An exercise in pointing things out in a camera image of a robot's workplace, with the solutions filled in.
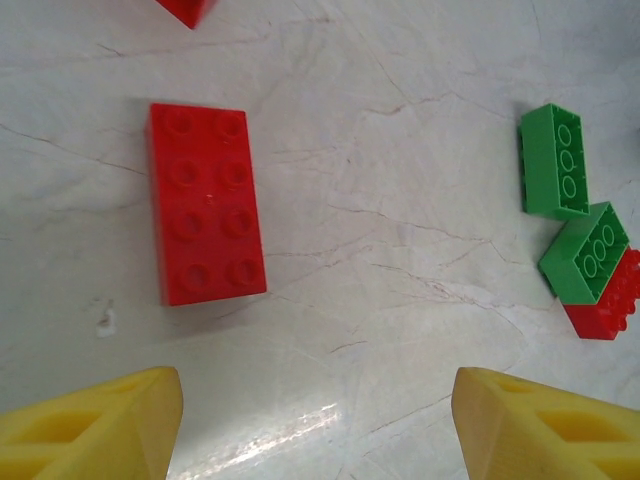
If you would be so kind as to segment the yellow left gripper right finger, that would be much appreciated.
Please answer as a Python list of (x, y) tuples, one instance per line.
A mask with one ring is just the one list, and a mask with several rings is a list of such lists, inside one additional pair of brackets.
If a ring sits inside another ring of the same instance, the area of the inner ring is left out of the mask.
[(470, 480), (640, 480), (640, 410), (461, 367), (452, 416)]

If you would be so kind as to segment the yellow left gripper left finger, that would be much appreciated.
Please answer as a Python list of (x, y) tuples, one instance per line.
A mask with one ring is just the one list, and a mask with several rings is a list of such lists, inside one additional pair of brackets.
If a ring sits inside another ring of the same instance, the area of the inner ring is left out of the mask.
[(165, 480), (183, 413), (155, 367), (0, 415), (0, 480)]

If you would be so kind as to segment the red two-by-four lego brick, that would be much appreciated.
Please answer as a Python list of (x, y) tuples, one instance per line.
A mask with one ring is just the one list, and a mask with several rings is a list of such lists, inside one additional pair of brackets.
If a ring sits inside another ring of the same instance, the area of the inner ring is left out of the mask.
[(266, 292), (245, 112), (153, 103), (146, 133), (163, 303)]
[(640, 250), (628, 247), (596, 304), (565, 305), (581, 339), (614, 340), (640, 299)]

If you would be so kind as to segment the green lego brick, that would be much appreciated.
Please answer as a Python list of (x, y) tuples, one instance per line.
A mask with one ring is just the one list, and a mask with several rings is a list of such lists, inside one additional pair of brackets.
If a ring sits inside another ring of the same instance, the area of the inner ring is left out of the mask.
[(522, 115), (518, 134), (524, 210), (567, 221), (590, 213), (582, 122), (548, 103)]
[(552, 292), (564, 304), (599, 302), (629, 238), (609, 202), (590, 206), (590, 214), (566, 222), (538, 262)]

